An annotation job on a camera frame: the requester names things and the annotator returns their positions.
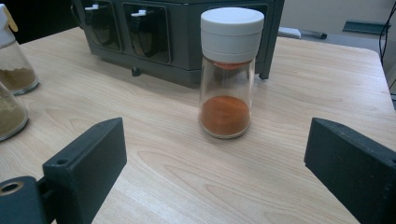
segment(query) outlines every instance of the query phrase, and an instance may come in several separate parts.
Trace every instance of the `glass jar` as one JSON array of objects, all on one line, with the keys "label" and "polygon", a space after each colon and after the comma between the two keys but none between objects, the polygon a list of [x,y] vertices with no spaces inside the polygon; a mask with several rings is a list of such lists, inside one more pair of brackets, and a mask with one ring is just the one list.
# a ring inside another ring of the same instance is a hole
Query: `glass jar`
[{"label": "glass jar", "polygon": [[201,16],[199,121],[214,137],[234,138],[248,129],[263,19],[259,11],[239,7],[211,9]]},{"label": "glass jar", "polygon": [[0,83],[0,141],[19,132],[28,120],[26,109]]},{"label": "glass jar", "polygon": [[218,63],[204,57],[199,121],[217,138],[233,138],[248,128],[251,120],[255,60]]},{"label": "glass jar", "polygon": [[0,82],[14,95],[19,95],[34,89],[38,78],[10,28],[18,32],[7,7],[0,4]]},{"label": "glass jar", "polygon": [[0,49],[0,82],[14,95],[31,91],[38,84],[35,71],[17,41]]}]

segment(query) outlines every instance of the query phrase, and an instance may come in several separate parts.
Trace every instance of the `wood grain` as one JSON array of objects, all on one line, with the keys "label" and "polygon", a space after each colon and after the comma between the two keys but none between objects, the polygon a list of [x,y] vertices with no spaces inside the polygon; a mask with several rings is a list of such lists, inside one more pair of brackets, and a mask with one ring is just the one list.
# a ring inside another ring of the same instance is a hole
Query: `wood grain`
[{"label": "wood grain", "polygon": [[199,90],[91,55],[80,29],[21,45],[40,84],[18,96],[26,128],[0,143],[0,181],[41,164],[105,119],[122,117],[128,164],[94,223],[357,223],[304,166],[313,117],[396,149],[396,113],[378,55],[279,38],[255,80],[252,123],[232,140],[198,123]]}]

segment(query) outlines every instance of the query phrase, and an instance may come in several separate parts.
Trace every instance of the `black cable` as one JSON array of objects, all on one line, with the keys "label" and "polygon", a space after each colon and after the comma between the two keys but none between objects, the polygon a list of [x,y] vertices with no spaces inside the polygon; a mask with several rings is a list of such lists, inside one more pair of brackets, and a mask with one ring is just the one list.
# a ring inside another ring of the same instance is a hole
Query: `black cable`
[{"label": "black cable", "polygon": [[[380,56],[381,56],[381,64],[382,65],[384,65],[385,50],[387,49],[389,22],[393,16],[393,13],[395,13],[395,11],[396,11],[396,1],[395,1],[395,4],[393,4],[392,10],[388,17],[388,20],[385,23],[384,27],[382,28],[381,34],[379,35],[379,52],[380,52]],[[384,50],[382,50],[381,41],[382,41],[382,35],[384,34],[384,32],[385,32],[385,44],[384,44]]]}]

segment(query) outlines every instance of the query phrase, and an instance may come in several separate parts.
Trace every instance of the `dispenser compartment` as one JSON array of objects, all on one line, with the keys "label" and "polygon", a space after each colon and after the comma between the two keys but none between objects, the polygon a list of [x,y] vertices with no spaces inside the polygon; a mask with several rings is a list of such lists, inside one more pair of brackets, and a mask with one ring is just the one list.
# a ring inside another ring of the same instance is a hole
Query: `dispenser compartment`
[{"label": "dispenser compartment", "polygon": [[123,10],[134,55],[158,63],[170,63],[166,7],[125,3]]},{"label": "dispenser compartment", "polygon": [[92,1],[84,6],[86,35],[100,48],[121,51],[120,35],[113,4]]}]

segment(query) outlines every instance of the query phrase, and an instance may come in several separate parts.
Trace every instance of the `jar lid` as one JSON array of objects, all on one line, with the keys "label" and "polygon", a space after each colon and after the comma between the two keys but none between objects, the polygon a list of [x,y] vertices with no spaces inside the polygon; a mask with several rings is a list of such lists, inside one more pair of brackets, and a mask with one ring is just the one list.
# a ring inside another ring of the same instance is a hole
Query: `jar lid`
[{"label": "jar lid", "polygon": [[264,15],[241,7],[221,7],[201,15],[201,29],[217,35],[251,35],[262,30]]},{"label": "jar lid", "polygon": [[241,7],[211,9],[201,15],[202,51],[206,58],[222,63],[254,59],[262,38],[264,15]]}]

